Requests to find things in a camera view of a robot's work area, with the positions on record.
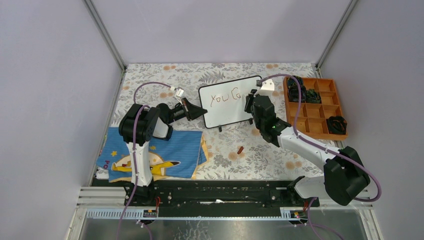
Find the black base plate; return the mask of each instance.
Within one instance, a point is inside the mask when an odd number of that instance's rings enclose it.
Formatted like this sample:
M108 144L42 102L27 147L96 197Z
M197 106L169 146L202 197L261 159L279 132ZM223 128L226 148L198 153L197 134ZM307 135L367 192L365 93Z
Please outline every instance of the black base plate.
M101 184L93 181L92 186ZM160 197L159 217L280 217L280 207L301 207L293 201L287 186L292 181L264 180L159 180L153 182L154 196ZM128 182L116 182L108 187ZM226 203L210 203L217 200ZM154 207L156 201L147 206ZM318 207L319 201L313 203ZM146 206L131 203L130 206Z

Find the metal floor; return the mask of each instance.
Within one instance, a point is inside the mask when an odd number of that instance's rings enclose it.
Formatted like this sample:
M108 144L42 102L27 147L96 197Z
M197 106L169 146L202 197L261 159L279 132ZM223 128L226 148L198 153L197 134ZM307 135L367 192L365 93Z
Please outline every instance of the metal floor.
M311 211L312 222L339 232L345 240L367 239L360 215L355 210ZM148 225L154 240L316 240L310 227L293 227L287 221L270 220L156 220ZM82 240L115 240L118 220L85 220ZM340 240L331 232L320 230L325 240ZM148 240L147 229L134 220L124 220L120 240Z

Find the small red object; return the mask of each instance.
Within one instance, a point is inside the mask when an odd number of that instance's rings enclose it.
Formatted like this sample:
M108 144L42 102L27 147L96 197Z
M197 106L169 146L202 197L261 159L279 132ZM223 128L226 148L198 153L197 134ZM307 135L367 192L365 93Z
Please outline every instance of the small red object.
M243 149L245 149L243 146L240 147L240 149L238 150L237 154L241 154Z

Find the metal frame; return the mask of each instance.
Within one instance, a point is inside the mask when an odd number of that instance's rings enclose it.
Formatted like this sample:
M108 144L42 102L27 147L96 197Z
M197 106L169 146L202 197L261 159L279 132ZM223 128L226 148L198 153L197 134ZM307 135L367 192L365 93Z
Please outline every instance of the metal frame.
M321 56L319 57L318 61L316 62L315 67L320 71L320 68L323 66L324 62L327 59L327 56L333 47L334 43L336 42L337 38L340 35L340 32L343 30L343 27L345 26L346 22L348 21L351 13L353 12L355 6L357 5L359 0L350 0L349 4L347 5L346 10L344 11L343 15L341 16L340 21L338 22L337 26L335 27L335 30L328 41L327 45L325 46L324 51L322 52Z
M105 27L105 24L103 23L102 19L99 16L99 13L97 12L96 7L94 6L94 3L92 2L92 0L82 0L82 1L87 7L88 12L90 13L95 25L97 26L101 36L103 37L107 47L109 48L110 53L112 53L116 63L118 64L118 66L120 67L122 71L125 71L125 69L127 68L127 65L122 59L117 47L114 44L114 41L112 41L112 38Z
M132 209L130 211L126 211L125 215L122 219L125 220L202 220L202 221L257 221L258 219L264 221L298 221L298 218L291 217L291 210L280 209L281 216L269 216L269 217L201 217L201 216L193 216L193 217L143 217L143 213L145 209ZM120 219L122 209L118 208L90 208L87 210L86 217L92 219Z
M104 136L108 133L109 126L111 124L112 118L114 117L115 108L117 107L117 104L118 104L118 98L119 98L119 94L121 92L122 85L123 85L123 82L124 82L124 79L125 79L125 74L126 74L125 70L122 70L121 77L118 81L118 84L116 85L115 93L113 95L112 105L110 106L109 116L107 117L107 124L106 124L106 126L104 127L104 130L103 130L103 135L102 135L103 139L104 139ZM97 155L96 156L100 155L100 151L103 148L103 143L104 143L103 141L100 142L100 145L97 148ZM90 186L92 184L93 176L96 173L96 170L97 170L96 159L94 159L94 164L93 164L93 167L91 169L90 175L88 176L88 179L85 181L87 183L86 184L87 186Z
M114 109L118 102L118 97L120 90L122 88L122 83L124 81L125 77L125 71L126 71L126 64L124 60L122 59L118 49L116 48L114 42L112 41L111 36L109 35L102 19L99 16L99 13L94 6L92 0L82 0L87 7L87 10L89 14L91 15L93 21L95 22L100 34L102 35L107 47L109 48L110 52L113 55L113 58L115 59L116 63L122 70L121 79L119 81L119 84L116 87L113 104L111 106L109 117L108 117L108 124L105 127L103 136L107 133L109 123L113 117ZM340 35L340 32L342 31L343 27L345 26L348 18L350 17L353 9L355 8L356 4L358 3L358 0L351 0L344 11L339 23L337 24L337 27L335 28L330 40L328 41L327 45L325 46L324 51L322 52L320 58L318 61L314 64L312 63L312 67L314 68L314 74L317 78L322 78L321 75L321 66L325 62L331 48L335 44L336 40L338 39L338 36ZM335 141L334 142L337 147L343 147L344 143ZM100 152L102 148L102 144L100 144L98 148L98 153ZM89 176L88 185L91 184L91 181L93 179L93 175L96 171L97 167L94 164L93 169L91 171L91 174ZM124 200L125 200L125 191L122 187L91 187L91 186L85 186L81 188L79 198L77 201L77 206L74 212L74 216L71 221L71 225L69 226L68 233L65 237L65 239L68 240L78 240L80 238L81 232L83 230L83 225L86 217L92 217L95 216L97 212L103 212L106 213L105 216L102 216L102 218L111 216L114 218L116 215L117 210L122 210L124 208ZM368 198L369 193L367 190L364 190L361 192L359 197L362 198ZM378 222L375 217L373 205L370 203L363 203L358 201L352 201L352 203L348 206L341 206L335 203L332 199L320 199L320 209L322 210L351 210L356 209L362 219L366 235L368 239L372 240L383 240L380 227L378 225ZM151 209L151 207L129 207L128 211L133 210L133 212L141 211L143 209ZM301 207L281 207L281 217L277 217L277 219L285 220L284 216L287 211L290 210L302 210ZM174 217L165 217L164 219L170 219L170 220L177 220ZM194 219L199 220L206 220L204 217L195 217ZM183 217L181 220L189 220L189 218ZM208 217L207 220L275 220L275 218L269 218L269 217L225 217L225 218L216 218L216 217Z

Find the white connector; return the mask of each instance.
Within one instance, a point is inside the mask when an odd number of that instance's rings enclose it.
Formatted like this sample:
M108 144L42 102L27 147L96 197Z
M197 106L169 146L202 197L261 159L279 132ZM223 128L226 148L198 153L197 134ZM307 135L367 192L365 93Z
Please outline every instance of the white connector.
M181 87L177 87L176 88L176 92L174 97L178 100L178 102L180 102L181 104L183 104L181 102L181 99L183 98L183 93L184 93L184 89L182 89Z
M273 92L275 91L276 86L274 85L274 81L272 78L265 80L262 82L262 86L259 88L259 90L255 93L255 95L261 95L261 96L271 96Z

